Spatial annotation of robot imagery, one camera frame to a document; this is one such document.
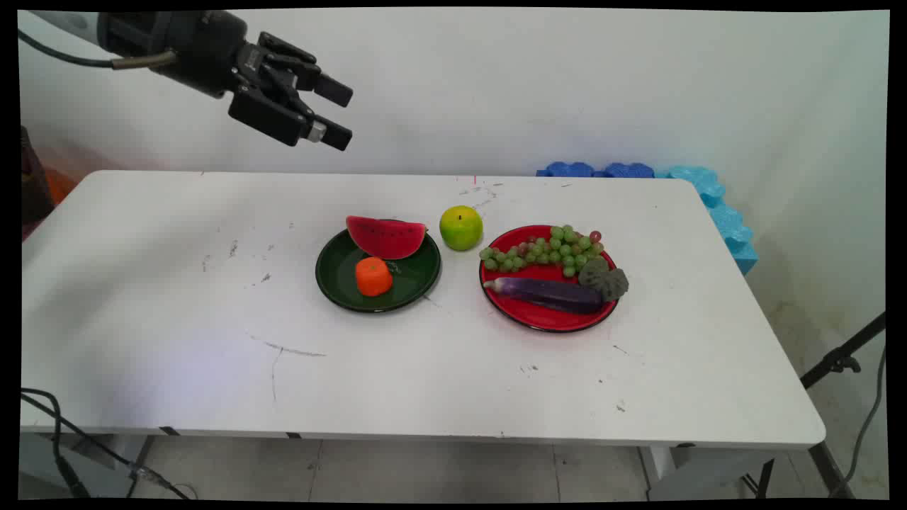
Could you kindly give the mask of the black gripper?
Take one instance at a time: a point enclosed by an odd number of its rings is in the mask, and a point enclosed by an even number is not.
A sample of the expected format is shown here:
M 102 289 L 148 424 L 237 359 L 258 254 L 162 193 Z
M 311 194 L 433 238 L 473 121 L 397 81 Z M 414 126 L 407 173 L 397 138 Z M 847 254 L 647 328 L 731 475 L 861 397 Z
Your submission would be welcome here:
M 330 77 L 317 58 L 290 42 L 261 32 L 262 67 L 246 70 L 247 23 L 224 10 L 103 12 L 98 42 L 117 55 L 116 69 L 148 68 L 202 94 L 233 91 L 231 118 L 294 147 L 300 141 L 344 151 L 353 132 L 308 106 L 299 91 L 313 91 L 347 107 L 353 89 Z

